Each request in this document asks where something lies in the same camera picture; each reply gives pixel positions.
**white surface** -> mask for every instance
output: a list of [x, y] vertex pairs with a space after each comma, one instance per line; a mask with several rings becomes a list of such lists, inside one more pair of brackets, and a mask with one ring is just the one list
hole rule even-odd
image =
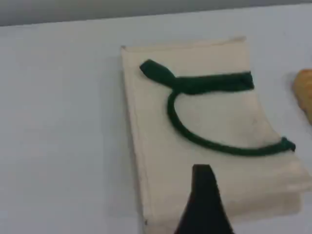
[[[312, 127], [289, 90], [312, 66], [312, 5], [0, 28], [0, 233], [136, 234], [121, 45], [246, 35], [272, 126], [312, 172]], [[238, 234], [308, 234], [301, 213]]]

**green rope handle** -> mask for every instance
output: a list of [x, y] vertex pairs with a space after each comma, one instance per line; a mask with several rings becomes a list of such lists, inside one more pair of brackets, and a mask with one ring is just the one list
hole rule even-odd
[[220, 144], [196, 135], [180, 121], [175, 110], [175, 100], [179, 94], [199, 95], [215, 91], [252, 90], [254, 83], [250, 72], [176, 78], [168, 68], [150, 59], [141, 64], [140, 69], [147, 78], [173, 90], [167, 101], [167, 115], [173, 127], [189, 141], [211, 150], [240, 156], [267, 156], [288, 150], [295, 151], [296, 145], [285, 137], [282, 137], [278, 143], [260, 148], [239, 148]]

